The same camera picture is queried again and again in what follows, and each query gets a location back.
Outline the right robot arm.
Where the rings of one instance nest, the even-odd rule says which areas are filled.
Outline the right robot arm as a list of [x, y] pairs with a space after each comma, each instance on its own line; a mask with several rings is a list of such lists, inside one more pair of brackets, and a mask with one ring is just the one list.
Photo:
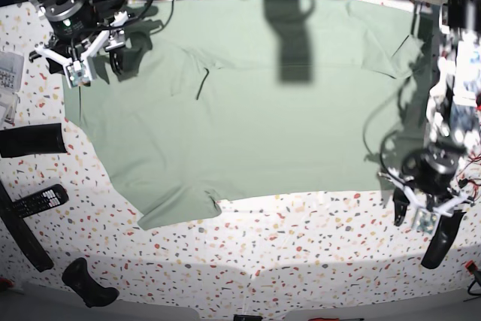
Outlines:
[[110, 57], [114, 73], [123, 71], [124, 28], [129, 14], [126, 0], [28, 0], [51, 28], [46, 44], [29, 54], [29, 61], [45, 58], [52, 74], [63, 73], [74, 85], [95, 78], [92, 61], [100, 50]]

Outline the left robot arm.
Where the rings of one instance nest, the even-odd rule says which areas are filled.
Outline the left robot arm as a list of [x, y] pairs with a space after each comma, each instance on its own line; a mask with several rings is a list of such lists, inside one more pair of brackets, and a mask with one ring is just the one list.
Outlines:
[[473, 198], [452, 181], [480, 146], [480, 0], [442, 0], [439, 10], [438, 80], [428, 94], [425, 140], [401, 169], [384, 174], [394, 185], [394, 224], [415, 211], [412, 227], [432, 233]]

